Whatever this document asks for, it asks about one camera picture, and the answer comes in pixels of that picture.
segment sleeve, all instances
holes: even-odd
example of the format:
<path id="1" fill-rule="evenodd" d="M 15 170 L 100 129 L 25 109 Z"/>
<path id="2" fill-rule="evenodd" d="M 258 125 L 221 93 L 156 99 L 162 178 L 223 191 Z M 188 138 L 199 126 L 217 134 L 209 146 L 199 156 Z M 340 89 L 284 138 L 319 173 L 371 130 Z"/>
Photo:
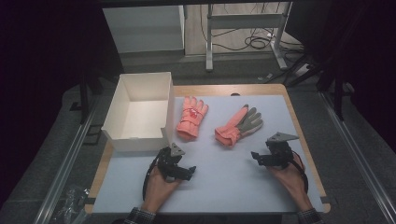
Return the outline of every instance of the sleeve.
<path id="1" fill-rule="evenodd" d="M 324 224 L 325 222 L 315 208 L 297 213 L 301 224 Z"/>
<path id="2" fill-rule="evenodd" d="M 134 207 L 129 216 L 124 220 L 124 224 L 151 224 L 155 218 L 155 213 Z"/>

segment dark curtain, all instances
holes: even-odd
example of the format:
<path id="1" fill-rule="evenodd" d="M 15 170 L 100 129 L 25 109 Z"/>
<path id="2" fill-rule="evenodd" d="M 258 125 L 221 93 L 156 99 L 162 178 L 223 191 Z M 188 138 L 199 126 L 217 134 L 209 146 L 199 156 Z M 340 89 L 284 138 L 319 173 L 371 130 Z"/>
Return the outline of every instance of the dark curtain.
<path id="1" fill-rule="evenodd" d="M 120 57 L 96 1 L 0 3 L 1 203 L 85 74 L 114 77 Z"/>
<path id="2" fill-rule="evenodd" d="M 346 48 L 346 81 L 352 103 L 396 152 L 395 11 L 391 0 L 370 4 Z"/>

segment metal rail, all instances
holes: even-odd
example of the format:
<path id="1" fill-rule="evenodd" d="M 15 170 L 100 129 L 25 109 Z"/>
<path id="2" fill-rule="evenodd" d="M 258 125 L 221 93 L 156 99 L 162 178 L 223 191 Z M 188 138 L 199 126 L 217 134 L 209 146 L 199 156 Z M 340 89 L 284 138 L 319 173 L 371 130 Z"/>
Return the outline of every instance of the metal rail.
<path id="1" fill-rule="evenodd" d="M 367 160 L 364 158 L 361 149 L 355 142 L 352 134 L 349 132 L 349 129 L 347 128 L 345 123 L 341 121 L 335 114 L 333 110 L 332 99 L 330 98 L 329 93 L 320 92 L 319 96 L 325 103 L 337 131 L 343 138 L 346 147 L 349 150 L 349 153 L 351 154 L 353 160 L 361 171 L 361 175 L 363 176 L 364 181 L 366 182 L 370 191 L 373 193 L 373 196 L 378 203 L 382 213 L 384 214 L 386 220 L 388 221 L 388 223 L 396 223 L 396 209 L 392 203 L 391 198 L 389 197 L 381 182 L 376 178 L 375 173 L 371 169 Z"/>
<path id="2" fill-rule="evenodd" d="M 47 224 L 50 222 L 53 210 L 55 209 L 56 203 L 61 196 L 64 184 L 66 183 L 67 177 L 69 177 L 70 171 L 84 141 L 84 137 L 91 125 L 93 115 L 96 111 L 98 102 L 100 101 L 100 97 L 100 95 L 92 96 L 90 114 L 88 115 L 86 122 L 79 126 L 76 137 L 73 140 L 70 148 L 68 149 L 64 157 L 64 161 L 62 162 L 58 173 L 56 174 L 51 186 L 49 187 L 49 192 L 47 193 L 46 198 L 44 199 L 40 209 L 38 210 L 34 224 Z"/>

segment pink glove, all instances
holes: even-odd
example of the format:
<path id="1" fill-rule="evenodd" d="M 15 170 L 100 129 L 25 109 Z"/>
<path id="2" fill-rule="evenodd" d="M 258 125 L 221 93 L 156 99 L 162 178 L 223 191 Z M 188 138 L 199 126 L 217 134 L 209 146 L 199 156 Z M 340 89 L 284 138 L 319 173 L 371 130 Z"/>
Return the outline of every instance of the pink glove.
<path id="1" fill-rule="evenodd" d="M 197 104 L 195 97 L 184 97 L 183 113 L 180 123 L 176 126 L 178 135 L 186 140 L 197 138 L 199 125 L 207 109 L 208 105 L 204 105 L 204 101 L 200 100 Z"/>
<path id="2" fill-rule="evenodd" d="M 241 137 L 255 133 L 263 125 L 262 114 L 256 112 L 256 107 L 248 110 L 248 105 L 244 105 L 225 126 L 215 129 L 216 140 L 224 146 L 233 147 Z"/>

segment hand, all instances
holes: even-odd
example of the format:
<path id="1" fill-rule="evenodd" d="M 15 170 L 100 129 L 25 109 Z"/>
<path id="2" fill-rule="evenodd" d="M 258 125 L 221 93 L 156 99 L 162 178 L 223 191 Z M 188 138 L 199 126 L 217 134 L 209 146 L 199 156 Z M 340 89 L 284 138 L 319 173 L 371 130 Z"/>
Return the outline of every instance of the hand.
<path id="1" fill-rule="evenodd" d="M 305 170 L 303 162 L 297 153 L 293 153 L 293 159 L 303 168 L 303 170 Z M 296 202 L 300 211 L 306 211 L 313 208 L 308 195 L 305 193 L 303 178 L 294 165 L 289 164 L 289 166 L 283 170 L 278 170 L 275 167 L 270 166 L 267 166 L 266 168 L 286 188 L 291 198 Z"/>
<path id="2" fill-rule="evenodd" d="M 151 213 L 157 213 L 158 209 L 160 209 L 181 182 L 182 180 L 180 179 L 176 179 L 172 183 L 166 182 L 158 167 L 154 166 L 148 178 L 146 199 L 141 208 Z"/>

